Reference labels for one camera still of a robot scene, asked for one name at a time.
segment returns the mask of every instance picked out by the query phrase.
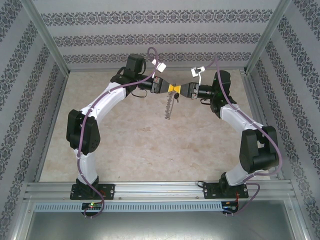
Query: enclosure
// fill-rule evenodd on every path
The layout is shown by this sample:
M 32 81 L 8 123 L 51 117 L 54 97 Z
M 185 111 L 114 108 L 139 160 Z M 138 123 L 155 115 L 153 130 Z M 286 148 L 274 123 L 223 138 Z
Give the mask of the enclosure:
M 319 4 L 1 0 L 0 239 L 320 239 Z M 217 56 L 241 110 L 276 129 L 281 171 L 248 181 L 261 189 L 239 215 L 225 218 L 235 199 L 206 199 L 198 181 L 217 183 L 239 163 L 241 134 L 182 95 L 165 119 L 167 92 L 130 94 L 99 124 L 97 174 L 115 186 L 103 214 L 84 219 L 91 201 L 70 200 L 69 112 L 99 96 L 129 54 L 147 59 L 149 75 L 149 47 L 166 64 L 155 75 L 173 86 L 199 81 L 191 68 Z M 206 67 L 201 84 L 216 71 Z M 249 198 L 256 191 L 247 186 Z

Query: black mounting plate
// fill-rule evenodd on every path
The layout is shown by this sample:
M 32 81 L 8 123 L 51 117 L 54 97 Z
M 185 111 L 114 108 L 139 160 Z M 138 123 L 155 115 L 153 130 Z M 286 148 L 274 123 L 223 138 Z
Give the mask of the black mounting plate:
M 224 193 L 218 182 L 204 182 L 203 183 L 204 199 L 235 199 L 237 193 L 239 199 L 249 198 L 248 189 L 245 184 L 238 186 L 229 186 Z
M 115 196 L 115 184 L 98 184 L 97 190 L 102 194 L 104 200 L 113 200 Z M 100 200 L 100 196 L 96 194 L 92 198 L 81 195 L 77 184 L 73 184 L 70 193 L 71 200 Z

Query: damask pattern wall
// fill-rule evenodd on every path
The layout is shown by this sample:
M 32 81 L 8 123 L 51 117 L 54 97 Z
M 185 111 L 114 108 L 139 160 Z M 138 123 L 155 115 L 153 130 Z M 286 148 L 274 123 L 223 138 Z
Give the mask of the damask pattern wall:
M 113 69 L 149 46 L 168 67 L 194 67 L 217 54 L 244 67 L 279 0 L 35 0 L 71 70 Z
M 0 240 L 35 179 L 67 76 L 18 0 L 0 0 Z
M 319 23 L 319 0 L 293 0 L 251 73 L 312 239 L 320 239 Z

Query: purple cable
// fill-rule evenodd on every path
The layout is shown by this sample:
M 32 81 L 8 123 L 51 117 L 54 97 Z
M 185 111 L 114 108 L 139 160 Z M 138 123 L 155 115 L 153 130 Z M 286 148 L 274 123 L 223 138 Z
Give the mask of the purple cable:
M 221 76 L 220 76 L 220 68 L 219 68 L 219 63 L 218 63 L 218 57 L 215 56 L 214 57 L 214 61 L 212 61 L 212 63 L 215 62 L 215 65 L 216 65 L 216 70 L 217 70 L 217 73 L 218 73 L 218 81 L 219 81 L 219 85 L 220 85 L 220 88 L 221 88 L 221 91 L 222 91 L 222 94 L 226 100 L 226 102 L 230 105 L 231 108 L 233 108 L 235 111 L 237 111 L 242 117 L 244 117 L 250 124 L 252 124 L 256 129 L 258 129 L 268 140 L 269 142 L 273 145 L 273 147 L 275 148 L 275 151 L 276 153 L 278 154 L 278 158 L 279 158 L 279 165 L 278 165 L 278 168 L 273 171 L 273 172 L 269 172 L 269 173 L 257 173 L 257 174 L 251 174 L 250 176 L 246 177 L 244 180 L 243 180 L 243 183 L 245 183 L 246 181 L 248 181 L 249 179 L 253 178 L 255 175 L 259 175 L 259 176 L 271 176 L 271 175 L 274 175 L 274 174 L 277 174 L 280 169 L 282 168 L 282 163 L 283 163 L 283 160 L 282 160 L 282 155 L 281 155 L 281 152 L 277 146 L 277 144 L 272 140 L 272 138 L 265 132 L 263 131 L 259 126 L 257 126 L 249 117 L 247 117 L 240 109 L 236 108 L 231 102 L 230 100 L 228 99 L 228 96 L 225 92 L 225 89 L 222 85 L 222 80 L 221 80 Z M 247 183 L 247 185 L 256 185 L 258 187 L 257 191 L 255 192 L 255 194 L 251 197 L 251 199 L 239 210 L 237 211 L 236 213 L 234 213 L 234 215 L 237 215 L 239 213 L 241 213 L 244 209 L 246 209 L 248 207 L 248 205 L 255 199 L 255 197 L 257 196 L 257 194 L 259 193 L 260 191 L 260 185 L 258 183 Z
M 159 58 L 158 58 L 158 52 L 157 52 L 157 50 L 156 50 L 154 47 L 152 47 L 152 46 L 148 48 L 148 51 L 147 51 L 147 56 L 148 56 L 148 58 L 150 57 L 150 50 L 151 50 L 151 49 L 152 49 L 152 50 L 154 51 L 154 53 L 155 53 L 155 66 L 154 66 L 154 69 L 153 69 L 152 73 L 151 73 L 149 76 L 147 76 L 146 78 L 144 78 L 144 79 L 142 79 L 142 80 L 140 80 L 140 81 L 136 81 L 136 82 L 132 82 L 132 83 L 127 83 L 127 84 L 119 85 L 119 86 L 116 86 L 116 87 L 110 89 L 109 91 L 106 91 L 104 94 L 102 94 L 102 95 L 92 104 L 92 106 L 90 107 L 90 109 L 88 110 L 88 112 L 86 113 L 86 115 L 85 115 L 84 118 L 83 118 L 82 127 L 81 127 L 81 133 L 80 133 L 79 148 L 78 148 L 78 152 L 77 152 L 77 154 L 76 154 L 76 156 L 77 156 L 77 167 L 78 167 L 78 171 L 79 171 L 82 179 L 85 181 L 85 183 L 86 183 L 93 191 L 95 191 L 95 192 L 99 195 L 99 197 L 101 198 L 101 202 L 102 202 L 102 208 L 100 209 L 100 211 L 99 211 L 97 214 L 91 216 L 91 217 L 90 217 L 91 219 L 99 216 L 99 215 L 103 212 L 103 210 L 105 209 L 105 199 L 104 199 L 104 196 L 102 196 L 102 194 L 101 194 L 97 189 L 95 189 L 95 188 L 88 182 L 88 180 L 85 178 L 85 176 L 84 176 L 84 174 L 83 174 L 83 172 L 82 172 L 82 170 L 81 170 L 81 168 L 80 168 L 81 149 L 82 149 L 82 144 L 83 144 L 83 141 L 84 141 L 85 125 L 86 125 L 87 118 L 88 118 L 89 114 L 93 111 L 93 108 L 94 108 L 94 107 L 98 104 L 98 102 L 99 102 L 104 96 L 106 96 L 107 94 L 111 93 L 111 92 L 114 91 L 114 90 L 120 89 L 120 88 L 125 88 L 125 87 L 132 86 L 132 85 L 138 85 L 138 84 L 140 84 L 140 83 L 142 83 L 142 82 L 147 81 L 149 78 L 151 78 L 151 77 L 153 76 L 153 74 L 154 74 L 154 73 L 156 72 L 156 70 L 157 70 Z M 85 210 L 84 210 L 84 213 L 83 213 L 85 218 L 87 217 L 86 211 L 87 211 L 87 209 L 85 209 Z

